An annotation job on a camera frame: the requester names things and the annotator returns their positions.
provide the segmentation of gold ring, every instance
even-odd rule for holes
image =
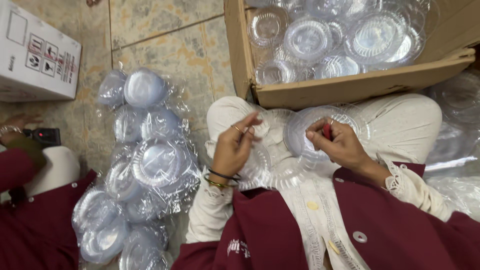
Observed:
[[[237,128],[236,126],[232,125],[231,127],[233,127],[234,129],[238,130],[240,133],[243,134],[243,132],[239,128]]]

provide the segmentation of embroidered logo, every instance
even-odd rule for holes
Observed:
[[[227,257],[230,255],[230,251],[234,251],[239,254],[240,251],[243,253],[245,258],[250,258],[250,252],[248,251],[248,246],[246,243],[240,240],[231,240],[227,248]]]

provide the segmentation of woman's hand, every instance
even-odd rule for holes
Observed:
[[[323,126],[326,123],[330,124],[333,141],[323,135]],[[367,155],[348,124],[339,123],[331,118],[322,118],[306,130],[306,136],[316,150],[325,152],[333,162],[385,187],[385,179],[391,176],[390,171]]]
[[[7,119],[7,121],[0,124],[0,126],[11,125],[23,130],[27,124],[42,123],[43,122],[42,120],[37,120],[39,116],[40,116],[39,114],[25,115],[24,113],[22,113],[22,114],[10,117],[9,119]],[[0,143],[2,143],[3,145],[6,145],[9,142],[23,136],[24,135],[19,132],[8,132],[4,134],[2,137],[0,137]]]
[[[259,125],[262,120],[257,118],[258,112],[253,112],[243,120],[233,124],[218,137],[215,155],[212,162],[212,170],[225,176],[234,176],[238,173],[250,155],[252,141],[255,137],[255,129],[252,126]],[[228,179],[210,174],[210,180],[218,184],[226,184]]]

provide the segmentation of green bangle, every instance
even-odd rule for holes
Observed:
[[[207,178],[206,175],[204,176],[204,179],[205,179],[205,181],[207,181],[209,184],[216,185],[216,186],[218,186],[218,187],[235,187],[234,185],[230,185],[230,184],[219,184],[219,183],[212,182],[212,181],[210,181],[210,180]]]

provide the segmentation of white sleeve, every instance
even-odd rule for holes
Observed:
[[[452,210],[444,202],[442,195],[406,165],[396,166],[393,162],[383,159],[392,176],[387,177],[387,190],[399,200],[411,203],[443,221],[452,215]]]
[[[233,190],[210,186],[201,181],[190,208],[187,244],[220,241],[225,223],[233,214]]]

